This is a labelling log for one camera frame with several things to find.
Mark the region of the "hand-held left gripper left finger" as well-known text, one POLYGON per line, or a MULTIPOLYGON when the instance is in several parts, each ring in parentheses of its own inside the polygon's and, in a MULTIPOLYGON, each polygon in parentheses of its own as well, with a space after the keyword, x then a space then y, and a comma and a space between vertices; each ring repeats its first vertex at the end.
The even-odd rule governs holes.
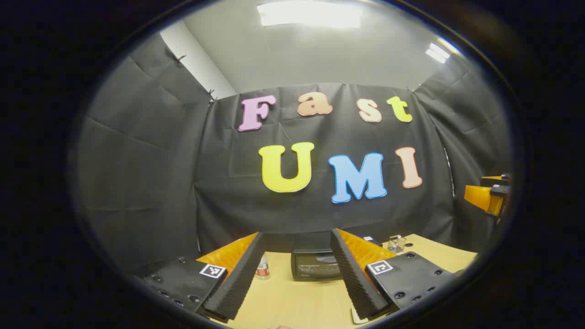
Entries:
POLYGON ((197 259, 155 262, 131 274, 188 312, 234 320, 265 254, 265 237, 253 233, 197 259))

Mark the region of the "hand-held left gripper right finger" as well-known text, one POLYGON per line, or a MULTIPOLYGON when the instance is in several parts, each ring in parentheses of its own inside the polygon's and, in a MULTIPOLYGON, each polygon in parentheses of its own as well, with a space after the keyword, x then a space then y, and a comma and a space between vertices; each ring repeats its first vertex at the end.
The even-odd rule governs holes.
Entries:
POLYGON ((456 278, 416 252, 397 255, 338 228, 330 232, 330 247, 360 318, 410 308, 456 278))

